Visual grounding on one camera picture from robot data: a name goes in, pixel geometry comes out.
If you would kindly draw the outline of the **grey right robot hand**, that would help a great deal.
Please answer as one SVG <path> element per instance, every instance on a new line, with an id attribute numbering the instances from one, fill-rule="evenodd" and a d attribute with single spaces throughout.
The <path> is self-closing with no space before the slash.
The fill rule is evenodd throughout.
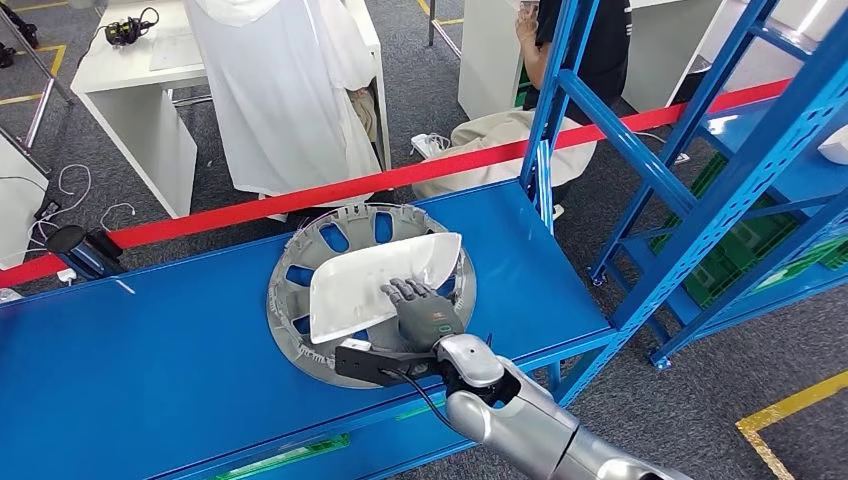
<path id="1" fill-rule="evenodd" d="M 452 303 L 425 283 L 393 278 L 380 290 L 395 307 L 398 332 L 414 352 L 429 352 L 441 338 L 465 332 Z"/>

